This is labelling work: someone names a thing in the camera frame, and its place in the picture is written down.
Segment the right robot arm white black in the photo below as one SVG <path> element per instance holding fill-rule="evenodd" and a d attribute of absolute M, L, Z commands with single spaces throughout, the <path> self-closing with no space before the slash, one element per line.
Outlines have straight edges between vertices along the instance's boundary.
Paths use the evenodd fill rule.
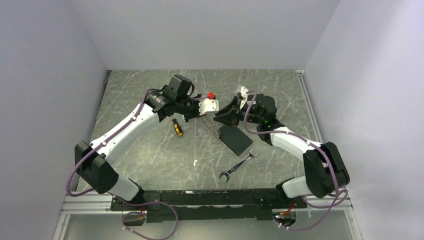
<path fill-rule="evenodd" d="M 304 175 L 287 179 L 276 186 L 276 203 L 289 207 L 296 197 L 313 195 L 317 198 L 339 192 L 350 183 L 350 175 L 338 147 L 332 142 L 309 140 L 286 127 L 277 118 L 273 97 L 264 94 L 249 95 L 246 103 L 239 96 L 219 110 L 214 121 L 228 127 L 239 123 L 256 124 L 254 135 L 267 144 L 281 148 L 303 163 Z"/>

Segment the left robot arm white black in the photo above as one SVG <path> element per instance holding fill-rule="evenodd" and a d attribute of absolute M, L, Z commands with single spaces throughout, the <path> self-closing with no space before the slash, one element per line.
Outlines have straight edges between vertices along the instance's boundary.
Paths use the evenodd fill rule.
<path fill-rule="evenodd" d="M 144 132 L 165 118 L 180 114 L 186 121 L 201 116 L 201 104 L 207 95 L 194 92 L 193 82 L 185 76 L 172 76 L 161 89 L 150 88 L 123 120 L 90 143 L 81 141 L 75 146 L 74 174 L 78 174 L 90 191 L 119 197 L 131 210 L 139 209 L 145 199 L 144 190 L 129 178 L 121 176 L 113 165 L 116 159 Z"/>

